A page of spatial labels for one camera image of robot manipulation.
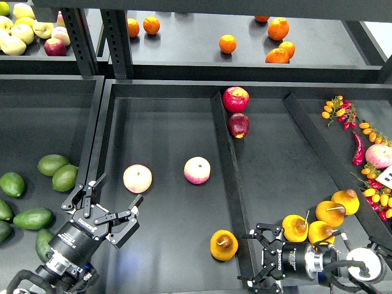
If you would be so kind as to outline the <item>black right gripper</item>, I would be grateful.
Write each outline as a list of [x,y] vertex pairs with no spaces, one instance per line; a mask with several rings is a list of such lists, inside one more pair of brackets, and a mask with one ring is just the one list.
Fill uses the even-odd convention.
[[256,239],[263,247],[262,265],[265,266],[256,276],[237,276],[245,282],[250,291],[282,291],[275,282],[270,288],[262,288],[267,277],[275,280],[315,279],[315,250],[310,243],[283,242],[284,229],[279,225],[257,223],[254,229],[243,235],[244,239]]

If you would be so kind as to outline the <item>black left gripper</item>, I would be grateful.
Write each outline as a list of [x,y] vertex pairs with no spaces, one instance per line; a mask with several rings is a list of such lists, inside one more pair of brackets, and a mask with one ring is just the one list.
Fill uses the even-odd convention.
[[95,205],[97,188],[107,182],[103,173],[97,180],[87,184],[76,184],[63,201],[61,209],[73,217],[49,242],[54,256],[62,256],[76,266],[85,266],[100,245],[109,241],[120,249],[138,230],[138,207],[143,202],[138,194],[129,207],[118,213],[109,213],[100,205]]

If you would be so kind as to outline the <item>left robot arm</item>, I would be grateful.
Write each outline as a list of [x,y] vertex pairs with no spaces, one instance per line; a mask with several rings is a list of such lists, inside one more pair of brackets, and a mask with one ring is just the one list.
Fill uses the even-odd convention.
[[142,194],[138,194],[124,211],[109,212],[94,201],[97,187],[104,181],[101,176],[63,192],[67,198],[61,209],[71,218],[49,240],[42,242],[40,251],[44,258],[36,271],[17,272],[4,293],[13,293],[23,280],[45,293],[77,293],[95,283],[98,274],[91,264],[93,254],[104,241],[117,249],[124,245],[140,226],[138,207],[143,201]]

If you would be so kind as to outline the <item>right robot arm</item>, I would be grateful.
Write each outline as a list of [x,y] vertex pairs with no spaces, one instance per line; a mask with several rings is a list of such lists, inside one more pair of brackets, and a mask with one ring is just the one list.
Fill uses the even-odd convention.
[[375,284],[386,275],[386,261],[391,255],[370,242],[367,247],[354,248],[345,232],[332,236],[343,239],[347,252],[341,252],[328,238],[315,244],[308,241],[286,241],[281,226],[258,223],[243,235],[255,239],[262,247],[261,270],[252,276],[239,276],[253,293],[283,293],[282,281],[318,279],[331,290],[346,293],[378,293]]

